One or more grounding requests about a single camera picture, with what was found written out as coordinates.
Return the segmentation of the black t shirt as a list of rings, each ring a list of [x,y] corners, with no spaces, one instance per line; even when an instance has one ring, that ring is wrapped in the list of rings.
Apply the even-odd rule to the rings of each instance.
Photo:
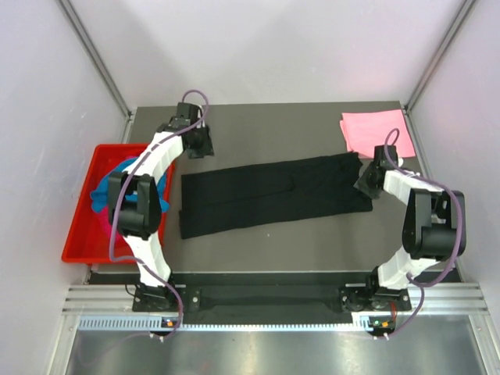
[[[344,153],[186,174],[180,236],[370,212],[371,198],[355,188],[361,167]]]

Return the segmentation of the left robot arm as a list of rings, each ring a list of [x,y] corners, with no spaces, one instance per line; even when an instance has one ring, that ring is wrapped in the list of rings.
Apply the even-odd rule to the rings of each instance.
[[[175,305],[177,291],[168,285],[171,268],[159,240],[163,212],[158,185],[171,164],[185,152],[195,158],[213,154],[205,124],[208,109],[207,105],[179,102],[174,116],[160,125],[137,159],[108,176],[109,258],[113,262],[135,262],[140,282],[153,288],[150,300],[163,310]]]

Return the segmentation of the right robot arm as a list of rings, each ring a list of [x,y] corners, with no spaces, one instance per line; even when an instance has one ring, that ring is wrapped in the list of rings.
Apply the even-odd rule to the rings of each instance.
[[[384,308],[424,270],[445,262],[437,279],[423,286],[441,282],[466,247],[463,193],[403,170],[400,165],[394,145],[378,145],[373,161],[355,183],[370,198],[377,199],[385,192],[406,207],[401,248],[376,267],[367,281],[364,297],[374,309]]]

